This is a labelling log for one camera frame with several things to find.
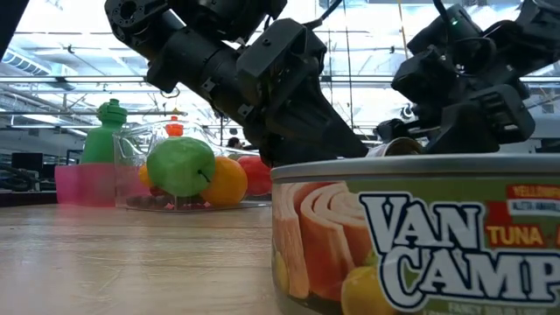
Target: pink container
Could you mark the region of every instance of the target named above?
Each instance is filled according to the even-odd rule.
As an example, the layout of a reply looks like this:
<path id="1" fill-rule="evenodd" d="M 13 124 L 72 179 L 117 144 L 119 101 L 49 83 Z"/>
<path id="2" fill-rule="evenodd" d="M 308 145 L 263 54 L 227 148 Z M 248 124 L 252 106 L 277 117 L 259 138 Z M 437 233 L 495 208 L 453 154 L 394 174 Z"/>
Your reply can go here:
<path id="1" fill-rule="evenodd" d="M 57 166 L 54 171 L 56 194 L 60 204 L 87 207 L 114 207 L 120 197 L 149 195 L 137 179 L 137 167 L 114 164 Z"/>
<path id="2" fill-rule="evenodd" d="M 60 204 L 88 207 L 115 206 L 113 164 L 57 166 L 54 170 L 54 179 Z"/>

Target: green bottle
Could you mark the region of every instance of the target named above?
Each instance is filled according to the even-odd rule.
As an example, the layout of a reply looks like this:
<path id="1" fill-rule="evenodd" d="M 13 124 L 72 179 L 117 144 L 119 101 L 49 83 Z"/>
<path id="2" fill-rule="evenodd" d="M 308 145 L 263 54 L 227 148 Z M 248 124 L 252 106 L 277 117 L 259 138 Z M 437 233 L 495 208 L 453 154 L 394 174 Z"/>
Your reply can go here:
<path id="1" fill-rule="evenodd" d="M 126 123 L 128 111 L 119 106 L 119 101 L 111 99 L 97 109 L 101 127 L 87 133 L 86 145 L 81 155 L 81 163 L 114 163 L 113 134 Z"/>

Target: orange bottle cap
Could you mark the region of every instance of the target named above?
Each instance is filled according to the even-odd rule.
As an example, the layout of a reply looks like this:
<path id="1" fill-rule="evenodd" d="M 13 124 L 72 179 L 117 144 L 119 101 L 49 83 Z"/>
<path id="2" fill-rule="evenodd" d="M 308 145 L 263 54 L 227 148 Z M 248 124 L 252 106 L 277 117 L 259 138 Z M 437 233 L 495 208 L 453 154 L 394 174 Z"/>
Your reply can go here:
<path id="1" fill-rule="evenodd" d="M 171 117 L 172 122 L 176 122 L 179 119 L 176 116 Z M 183 125 L 180 123 L 168 123 L 165 125 L 165 131 L 169 137 L 181 137 L 183 136 Z"/>

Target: toy apple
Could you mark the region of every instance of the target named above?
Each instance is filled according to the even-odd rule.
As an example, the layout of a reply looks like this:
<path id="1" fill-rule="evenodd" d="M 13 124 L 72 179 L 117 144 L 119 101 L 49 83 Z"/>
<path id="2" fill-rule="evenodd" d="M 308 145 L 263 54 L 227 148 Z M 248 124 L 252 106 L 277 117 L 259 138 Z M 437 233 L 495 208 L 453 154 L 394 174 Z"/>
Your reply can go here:
<path id="1" fill-rule="evenodd" d="M 210 146 L 188 136 L 169 137 L 158 143 L 146 164 L 153 185 L 177 197 L 205 190 L 216 170 Z"/>

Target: printed tuna slice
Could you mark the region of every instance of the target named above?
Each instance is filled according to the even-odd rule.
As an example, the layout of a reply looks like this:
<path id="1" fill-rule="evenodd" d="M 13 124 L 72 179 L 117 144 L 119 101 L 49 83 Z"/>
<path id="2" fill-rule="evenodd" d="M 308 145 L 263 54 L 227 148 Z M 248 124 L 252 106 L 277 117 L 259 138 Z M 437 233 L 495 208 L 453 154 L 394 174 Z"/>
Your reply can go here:
<path id="1" fill-rule="evenodd" d="M 356 195 L 345 183 L 314 190 L 301 204 L 301 226 L 311 291 L 340 301 L 347 274 L 363 264 L 372 248 Z"/>
<path id="2" fill-rule="evenodd" d="M 342 225 L 353 263 L 363 265 L 372 250 L 372 242 L 358 196 L 348 191 L 346 183 L 329 185 L 321 188 L 313 210 L 319 216 Z"/>
<path id="3" fill-rule="evenodd" d="M 323 185 L 298 183 L 273 187 L 272 233 L 276 250 L 288 269 L 289 293 L 295 298 L 307 298 L 310 292 L 299 226 L 299 206 L 307 194 Z"/>

